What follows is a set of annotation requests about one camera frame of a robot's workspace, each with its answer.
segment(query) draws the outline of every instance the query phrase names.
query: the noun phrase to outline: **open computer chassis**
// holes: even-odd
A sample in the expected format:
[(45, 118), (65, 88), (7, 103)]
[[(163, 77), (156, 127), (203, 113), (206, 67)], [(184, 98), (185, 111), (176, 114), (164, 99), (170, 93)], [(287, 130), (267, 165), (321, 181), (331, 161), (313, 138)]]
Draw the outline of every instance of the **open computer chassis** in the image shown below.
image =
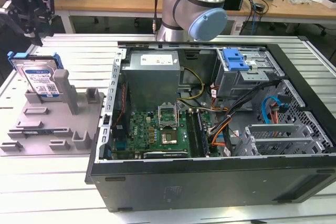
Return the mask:
[[(335, 181), (336, 119), (278, 45), (119, 47), (88, 168), (109, 211), (296, 203)], [(223, 48), (239, 51), (249, 75), (229, 70)], [(162, 54), (174, 63), (136, 61)], [(179, 100), (202, 88), (185, 68), (198, 73), (205, 89), (212, 84), (215, 100), (205, 91), (188, 100), (192, 108)], [(209, 133), (225, 117), (224, 108), (272, 80), (279, 81), (235, 111), (214, 146)], [(281, 99), (282, 108), (276, 108), (277, 121), (266, 124), (261, 107), (269, 96)], [(273, 102), (265, 102), (269, 121), (275, 119)], [(197, 109), (210, 104), (217, 112)]]

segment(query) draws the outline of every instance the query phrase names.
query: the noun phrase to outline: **sticker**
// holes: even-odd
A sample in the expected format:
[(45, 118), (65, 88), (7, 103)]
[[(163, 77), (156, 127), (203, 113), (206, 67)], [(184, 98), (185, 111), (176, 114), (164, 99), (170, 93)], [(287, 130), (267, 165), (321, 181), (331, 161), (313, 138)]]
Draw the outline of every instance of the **sticker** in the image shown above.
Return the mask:
[(159, 65), (172, 65), (172, 55), (142, 55), (140, 58), (141, 65), (159, 66)]
[(163, 201), (167, 203), (177, 201), (182, 195), (182, 186), (166, 186), (163, 189)]
[(37, 135), (37, 131), (25, 131), (24, 134), (29, 134), (29, 135)]
[(239, 137), (239, 130), (233, 131), (233, 134), (231, 134), (230, 137)]
[(224, 148), (224, 153), (227, 157), (231, 157), (231, 151), (227, 147)]
[(55, 83), (50, 80), (51, 73), (49, 70), (25, 70), (25, 73), (37, 94), (44, 97), (59, 96)]
[(215, 89), (211, 89), (211, 96), (217, 98), (217, 91)]

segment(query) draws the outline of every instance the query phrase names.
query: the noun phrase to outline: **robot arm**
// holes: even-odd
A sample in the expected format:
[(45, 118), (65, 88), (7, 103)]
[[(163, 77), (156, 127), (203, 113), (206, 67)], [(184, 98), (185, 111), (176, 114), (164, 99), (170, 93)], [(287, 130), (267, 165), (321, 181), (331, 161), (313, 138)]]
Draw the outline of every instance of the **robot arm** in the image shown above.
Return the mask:
[(159, 41), (209, 41), (226, 26), (225, 0), (163, 0)]
[(0, 19), (38, 46), (42, 45), (39, 32), (47, 36), (54, 35), (50, 29), (54, 14), (54, 0), (6, 0), (0, 8)]

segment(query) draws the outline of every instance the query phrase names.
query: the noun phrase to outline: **hard drive label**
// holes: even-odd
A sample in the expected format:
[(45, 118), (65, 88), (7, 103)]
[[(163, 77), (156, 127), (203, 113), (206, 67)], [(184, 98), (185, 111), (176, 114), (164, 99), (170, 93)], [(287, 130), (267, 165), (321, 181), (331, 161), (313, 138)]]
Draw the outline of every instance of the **hard drive label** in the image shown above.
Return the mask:
[(44, 97), (59, 96), (55, 83), (50, 80), (49, 70), (25, 70), (25, 74), (37, 94)]

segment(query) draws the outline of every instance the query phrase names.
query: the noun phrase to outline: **blue plastic latch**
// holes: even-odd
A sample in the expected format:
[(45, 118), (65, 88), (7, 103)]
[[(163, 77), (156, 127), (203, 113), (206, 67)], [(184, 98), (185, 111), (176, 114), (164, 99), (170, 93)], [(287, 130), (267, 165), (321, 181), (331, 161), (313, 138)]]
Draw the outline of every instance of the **blue plastic latch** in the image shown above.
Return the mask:
[(58, 69), (64, 69), (62, 61), (61, 61), (61, 57), (57, 53), (54, 53), (53, 58), (56, 61)]
[(226, 60), (230, 71), (248, 71), (249, 66), (245, 64), (244, 57), (237, 49), (223, 49), (223, 57)]
[(27, 54), (26, 52), (18, 52), (16, 55), (14, 55), (13, 59), (27, 59), (29, 56), (29, 54)]
[(12, 58), (14, 57), (15, 53), (10, 51), (8, 52), (7, 56), (8, 56), (8, 61), (9, 63), (12, 65), (12, 67), (16, 70), (16, 68), (14, 67), (13, 63), (12, 63)]

